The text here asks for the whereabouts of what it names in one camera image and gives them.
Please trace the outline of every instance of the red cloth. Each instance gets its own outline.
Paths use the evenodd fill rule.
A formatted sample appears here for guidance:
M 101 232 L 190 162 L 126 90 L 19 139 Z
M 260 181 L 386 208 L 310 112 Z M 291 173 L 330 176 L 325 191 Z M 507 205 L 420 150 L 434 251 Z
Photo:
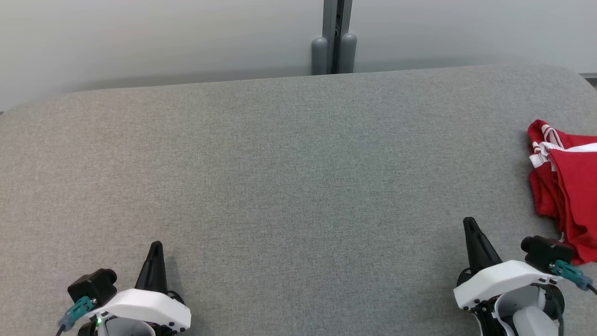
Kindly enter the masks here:
M 535 210 L 555 218 L 576 264 L 597 261 L 597 136 L 569 135 L 543 120 L 528 135 Z

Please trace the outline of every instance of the red and white fabric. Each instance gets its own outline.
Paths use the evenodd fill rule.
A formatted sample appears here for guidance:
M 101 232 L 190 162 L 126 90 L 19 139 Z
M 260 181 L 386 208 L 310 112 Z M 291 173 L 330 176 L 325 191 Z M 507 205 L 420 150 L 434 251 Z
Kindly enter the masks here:
M 576 264 L 597 261 L 597 136 L 570 135 L 543 120 L 528 135 L 537 213 L 555 218 Z

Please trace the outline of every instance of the white panel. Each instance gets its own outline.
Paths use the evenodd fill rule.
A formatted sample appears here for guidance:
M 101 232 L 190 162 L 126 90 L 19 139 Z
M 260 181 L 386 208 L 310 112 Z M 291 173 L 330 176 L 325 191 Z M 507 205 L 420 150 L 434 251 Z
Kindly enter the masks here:
M 594 0 L 353 0 L 355 72 L 536 62 L 597 72 Z
M 0 111 L 52 93 L 308 75 L 323 0 L 0 0 Z

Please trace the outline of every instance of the cable connector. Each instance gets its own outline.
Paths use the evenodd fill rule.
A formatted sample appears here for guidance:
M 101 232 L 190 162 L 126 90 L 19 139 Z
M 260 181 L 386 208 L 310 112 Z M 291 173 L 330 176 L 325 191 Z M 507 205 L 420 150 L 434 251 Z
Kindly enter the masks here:
M 90 299 L 89 297 L 80 298 L 64 313 L 64 316 L 58 322 L 58 326 L 64 326 L 64 331 L 71 330 L 75 322 L 82 318 L 83 315 L 89 313 L 96 303 L 96 299 Z
M 583 291 L 588 291 L 593 286 L 593 279 L 583 275 L 583 272 L 567 262 L 556 260 L 555 263 L 549 264 L 549 270 L 555 275 L 574 282 L 576 287 Z

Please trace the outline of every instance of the grey fabric surface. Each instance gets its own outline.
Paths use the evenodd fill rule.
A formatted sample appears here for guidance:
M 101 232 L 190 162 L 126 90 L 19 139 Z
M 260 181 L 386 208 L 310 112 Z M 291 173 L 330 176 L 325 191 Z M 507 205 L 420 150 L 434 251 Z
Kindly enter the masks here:
M 533 210 L 525 132 L 543 118 L 597 134 L 596 109 L 578 75 L 534 65 L 19 106 L 0 117 L 2 330 L 53 335 L 72 281 L 109 267 L 131 288 L 161 240 L 187 335 L 478 335 L 452 293 L 463 217 L 503 259 L 559 237 Z M 563 292 L 567 335 L 593 335 L 597 298 Z

